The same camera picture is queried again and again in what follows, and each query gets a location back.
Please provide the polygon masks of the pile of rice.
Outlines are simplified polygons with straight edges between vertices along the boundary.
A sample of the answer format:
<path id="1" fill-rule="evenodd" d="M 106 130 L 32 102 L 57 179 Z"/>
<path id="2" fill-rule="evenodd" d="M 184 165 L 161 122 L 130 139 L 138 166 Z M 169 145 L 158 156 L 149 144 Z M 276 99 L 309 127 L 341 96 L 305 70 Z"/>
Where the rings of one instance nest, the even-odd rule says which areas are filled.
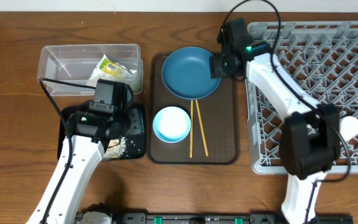
<path id="1" fill-rule="evenodd" d="M 130 154 L 136 152 L 133 140 L 128 140 L 125 136 L 120 139 L 111 140 L 108 144 L 103 160 L 110 161 L 116 159 L 128 159 Z"/>

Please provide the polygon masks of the light blue bowl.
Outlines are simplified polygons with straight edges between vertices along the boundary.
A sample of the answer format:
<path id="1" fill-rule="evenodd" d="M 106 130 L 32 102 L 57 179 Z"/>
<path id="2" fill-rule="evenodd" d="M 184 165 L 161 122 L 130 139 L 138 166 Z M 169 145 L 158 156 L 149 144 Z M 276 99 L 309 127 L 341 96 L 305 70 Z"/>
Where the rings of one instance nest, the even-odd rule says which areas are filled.
<path id="1" fill-rule="evenodd" d="M 176 106 L 168 106 L 155 115 L 152 128 L 159 140 L 177 143 L 189 135 L 191 119 L 185 110 Z"/>

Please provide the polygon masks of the yellow green snack wrapper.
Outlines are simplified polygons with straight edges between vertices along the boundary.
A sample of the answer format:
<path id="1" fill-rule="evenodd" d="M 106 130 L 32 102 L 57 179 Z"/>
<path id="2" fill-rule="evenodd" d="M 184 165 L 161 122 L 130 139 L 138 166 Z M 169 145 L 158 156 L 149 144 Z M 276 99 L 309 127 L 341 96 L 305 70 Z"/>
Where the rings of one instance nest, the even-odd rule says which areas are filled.
<path id="1" fill-rule="evenodd" d="M 135 75 L 125 66 L 112 62 L 108 58 L 102 59 L 98 68 L 104 73 L 119 79 L 133 80 L 135 78 Z"/>

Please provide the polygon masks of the white napkin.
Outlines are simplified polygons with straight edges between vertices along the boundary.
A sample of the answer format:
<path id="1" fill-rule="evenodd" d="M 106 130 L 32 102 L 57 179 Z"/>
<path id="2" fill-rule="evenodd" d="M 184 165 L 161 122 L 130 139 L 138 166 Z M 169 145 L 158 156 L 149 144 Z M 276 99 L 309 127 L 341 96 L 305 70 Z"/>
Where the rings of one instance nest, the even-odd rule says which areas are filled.
<path id="1" fill-rule="evenodd" d="M 99 80 L 99 79 L 103 79 L 103 80 L 111 80 L 111 81 L 115 81 L 115 82 L 122 82 L 122 83 L 126 83 L 128 85 L 130 85 L 133 89 L 139 89 L 141 84 L 142 84 L 142 79 L 139 76 L 139 74 L 137 73 L 136 70 L 130 70 L 134 75 L 135 78 L 133 80 L 126 80 L 126 79 L 119 79 L 113 76 L 108 75 L 107 73 L 104 73 L 103 71 L 101 71 L 98 68 L 98 65 L 100 65 L 101 60 L 98 62 L 98 64 L 96 65 L 96 68 L 93 70 L 91 76 L 89 77 L 89 80 Z"/>

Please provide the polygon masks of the white cup green inside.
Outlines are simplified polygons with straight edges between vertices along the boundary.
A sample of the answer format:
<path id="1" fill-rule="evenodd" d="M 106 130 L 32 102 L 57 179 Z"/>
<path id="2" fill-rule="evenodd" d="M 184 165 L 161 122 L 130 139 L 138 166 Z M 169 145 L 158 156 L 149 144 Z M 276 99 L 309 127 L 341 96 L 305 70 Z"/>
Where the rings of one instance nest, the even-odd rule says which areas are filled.
<path id="1" fill-rule="evenodd" d="M 339 120 L 339 131 L 345 141 L 350 141 L 358 135 L 358 119 L 345 116 Z"/>

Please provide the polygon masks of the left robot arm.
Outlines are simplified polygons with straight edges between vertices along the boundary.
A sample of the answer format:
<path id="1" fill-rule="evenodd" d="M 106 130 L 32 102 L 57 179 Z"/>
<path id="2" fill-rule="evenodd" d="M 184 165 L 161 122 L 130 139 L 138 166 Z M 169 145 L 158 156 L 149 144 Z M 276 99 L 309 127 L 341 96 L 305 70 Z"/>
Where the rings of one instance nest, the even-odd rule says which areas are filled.
<path id="1" fill-rule="evenodd" d="M 131 126 L 128 109 L 89 102 L 62 123 L 66 136 L 57 166 L 27 223 L 73 223 L 86 186 L 113 140 Z"/>

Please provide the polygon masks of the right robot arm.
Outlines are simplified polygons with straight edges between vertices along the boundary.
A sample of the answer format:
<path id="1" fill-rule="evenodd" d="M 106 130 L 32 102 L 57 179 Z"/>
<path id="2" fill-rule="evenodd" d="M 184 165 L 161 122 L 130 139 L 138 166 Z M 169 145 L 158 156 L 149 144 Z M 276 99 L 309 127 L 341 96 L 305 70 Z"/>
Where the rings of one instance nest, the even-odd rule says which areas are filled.
<path id="1" fill-rule="evenodd" d="M 224 22 L 216 39 L 222 52 L 209 59 L 211 77 L 253 83 L 283 122 L 279 154 L 288 172 L 281 206 L 285 221 L 316 222 L 318 190 L 346 143 L 339 132 L 339 110 L 307 94 L 283 68 L 275 46 L 254 41 L 243 19 Z"/>

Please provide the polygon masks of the black waste tray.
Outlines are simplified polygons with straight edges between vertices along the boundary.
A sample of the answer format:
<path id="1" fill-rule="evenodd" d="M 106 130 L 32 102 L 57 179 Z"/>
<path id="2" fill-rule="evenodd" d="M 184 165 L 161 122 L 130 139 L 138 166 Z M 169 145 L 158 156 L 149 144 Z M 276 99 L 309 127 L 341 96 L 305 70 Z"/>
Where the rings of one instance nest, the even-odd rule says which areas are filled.
<path id="1" fill-rule="evenodd" d="M 86 111 L 89 108 L 91 100 L 87 100 L 81 105 L 68 106 L 62 110 L 62 115 L 65 119 L 76 112 L 76 111 Z M 136 148 L 136 152 L 130 154 L 128 159 L 138 159 L 145 154 L 146 150 L 146 131 L 145 131 L 145 112 L 144 106 L 140 103 L 134 103 L 130 110 L 127 112 L 127 115 L 131 121 L 131 126 L 128 132 L 124 135 L 128 140 L 133 140 Z M 62 122 L 60 122 L 59 137 L 58 137 L 58 148 L 57 148 L 57 159 L 59 159 L 62 147 L 63 140 L 65 138 L 65 130 Z"/>

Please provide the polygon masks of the clear plastic waste bin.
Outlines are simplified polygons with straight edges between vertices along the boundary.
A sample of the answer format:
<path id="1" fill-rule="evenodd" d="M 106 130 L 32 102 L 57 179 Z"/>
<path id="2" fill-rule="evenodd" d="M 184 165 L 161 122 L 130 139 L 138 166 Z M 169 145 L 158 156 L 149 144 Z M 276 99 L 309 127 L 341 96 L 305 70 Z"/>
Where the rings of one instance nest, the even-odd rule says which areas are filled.
<path id="1" fill-rule="evenodd" d="M 47 82 L 47 90 L 52 96 L 93 95 L 92 87 L 97 80 L 89 80 L 98 62 L 106 55 L 113 62 L 121 63 L 130 70 L 136 70 L 142 79 L 139 89 L 142 92 L 143 61 L 137 44 L 85 44 L 50 45 L 41 51 L 37 78 L 48 78 L 62 83 Z"/>

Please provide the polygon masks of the grey dishwasher rack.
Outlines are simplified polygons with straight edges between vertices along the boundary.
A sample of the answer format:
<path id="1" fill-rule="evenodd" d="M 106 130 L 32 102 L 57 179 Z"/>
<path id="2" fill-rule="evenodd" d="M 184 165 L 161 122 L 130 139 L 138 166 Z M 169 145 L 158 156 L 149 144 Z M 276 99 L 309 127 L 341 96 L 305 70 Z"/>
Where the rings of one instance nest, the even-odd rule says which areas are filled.
<path id="1" fill-rule="evenodd" d="M 255 40 L 277 43 L 281 64 L 304 91 L 358 119 L 358 21 L 252 22 L 247 30 Z M 246 89 L 251 168 L 259 175 L 284 174 L 280 117 L 254 84 Z"/>

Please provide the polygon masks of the dark blue plate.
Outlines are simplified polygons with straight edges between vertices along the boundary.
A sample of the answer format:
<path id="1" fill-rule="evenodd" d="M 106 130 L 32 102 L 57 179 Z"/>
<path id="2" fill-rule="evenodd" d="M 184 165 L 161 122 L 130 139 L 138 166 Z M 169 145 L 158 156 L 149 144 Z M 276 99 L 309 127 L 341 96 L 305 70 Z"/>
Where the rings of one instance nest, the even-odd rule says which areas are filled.
<path id="1" fill-rule="evenodd" d="M 162 80 L 175 96 L 199 100 L 212 94 L 221 79 L 211 78 L 209 58 L 213 54 L 201 47 L 183 47 L 172 52 L 164 61 Z"/>

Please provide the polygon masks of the right wooden chopstick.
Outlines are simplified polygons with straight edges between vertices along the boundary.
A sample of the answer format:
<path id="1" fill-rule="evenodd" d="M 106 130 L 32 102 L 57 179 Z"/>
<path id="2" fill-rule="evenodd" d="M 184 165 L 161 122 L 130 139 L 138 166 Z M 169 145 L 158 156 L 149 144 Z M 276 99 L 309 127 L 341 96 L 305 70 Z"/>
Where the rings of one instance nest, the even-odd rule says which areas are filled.
<path id="1" fill-rule="evenodd" d="M 198 100 L 196 100 L 195 103 L 196 103 L 196 109 L 197 109 L 198 119 L 199 119 L 199 123 L 200 123 L 200 130 L 201 130 L 201 137 L 202 137 L 202 140 L 203 140 L 204 151 L 205 151 L 206 157 L 208 157 L 209 156 L 209 151 L 208 151 L 208 145 L 207 145 L 207 142 L 206 142 L 206 136 L 205 136 L 205 133 L 204 133 L 204 126 L 203 126 L 203 120 L 202 120 L 202 117 L 201 117 L 200 105 L 198 103 Z"/>

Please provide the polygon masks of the wooden chopstick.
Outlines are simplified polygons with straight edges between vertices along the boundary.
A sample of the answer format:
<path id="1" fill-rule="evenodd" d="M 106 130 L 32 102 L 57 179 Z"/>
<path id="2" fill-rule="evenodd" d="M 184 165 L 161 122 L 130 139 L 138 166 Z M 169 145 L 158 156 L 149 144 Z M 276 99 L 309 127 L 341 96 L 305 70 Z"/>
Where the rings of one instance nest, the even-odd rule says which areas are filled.
<path id="1" fill-rule="evenodd" d="M 191 110 L 190 110 L 190 119 L 191 119 L 191 127 L 190 127 L 190 158 L 193 158 L 193 100 L 191 100 Z"/>
<path id="2" fill-rule="evenodd" d="M 196 103 L 196 109 L 197 109 L 198 119 L 199 119 L 199 123 L 200 123 L 200 130 L 201 130 L 201 137 L 202 137 L 202 140 L 203 140 L 204 151 L 205 151 L 206 157 L 208 157 L 209 156 L 209 151 L 208 151 L 208 145 L 207 145 L 207 142 L 206 142 L 206 136 L 205 136 L 205 133 L 204 133 L 204 126 L 203 126 L 203 120 L 202 120 L 202 117 L 201 117 L 200 105 L 198 103 L 198 100 L 196 100 L 195 103 Z"/>

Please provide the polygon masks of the brown serving tray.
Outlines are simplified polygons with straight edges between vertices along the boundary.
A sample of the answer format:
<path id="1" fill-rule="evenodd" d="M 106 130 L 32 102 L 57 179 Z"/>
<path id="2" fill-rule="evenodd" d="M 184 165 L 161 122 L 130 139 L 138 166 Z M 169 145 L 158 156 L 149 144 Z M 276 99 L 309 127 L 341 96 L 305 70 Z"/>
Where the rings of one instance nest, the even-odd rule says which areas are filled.
<path id="1" fill-rule="evenodd" d="M 162 81 L 162 67 L 170 52 L 160 52 L 152 60 L 150 86 L 150 119 L 163 108 L 177 106 L 187 113 L 191 105 L 188 100 L 176 97 Z M 236 84 L 222 79 L 218 88 L 206 98 L 199 100 L 201 119 L 209 155 L 204 151 L 197 111 L 193 111 L 193 142 L 187 136 L 177 143 L 160 140 L 150 128 L 147 155 L 158 164 L 228 165 L 239 157 L 239 125 Z"/>

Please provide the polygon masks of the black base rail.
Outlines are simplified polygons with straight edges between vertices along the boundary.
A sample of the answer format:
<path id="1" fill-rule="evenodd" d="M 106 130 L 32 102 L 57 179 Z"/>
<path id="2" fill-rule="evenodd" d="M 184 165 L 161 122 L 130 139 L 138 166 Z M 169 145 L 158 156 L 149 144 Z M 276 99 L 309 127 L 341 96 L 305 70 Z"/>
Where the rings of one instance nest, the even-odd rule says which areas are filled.
<path id="1" fill-rule="evenodd" d="M 280 213 L 249 214 L 208 213 L 149 213 L 145 209 L 113 208 L 106 204 L 92 204 L 77 213 L 74 223 L 112 224 L 285 224 Z"/>

